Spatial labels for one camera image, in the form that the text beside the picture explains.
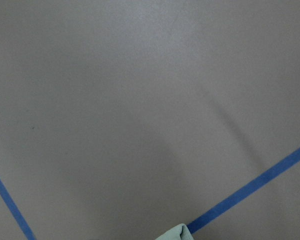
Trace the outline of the olive green long-sleeve shirt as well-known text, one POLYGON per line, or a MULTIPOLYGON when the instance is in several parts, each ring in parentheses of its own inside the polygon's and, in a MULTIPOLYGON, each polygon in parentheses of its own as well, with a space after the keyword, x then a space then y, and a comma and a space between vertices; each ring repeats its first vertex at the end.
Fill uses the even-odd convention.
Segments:
POLYGON ((194 240, 194 238, 188 227, 182 223, 169 229, 155 240, 194 240))

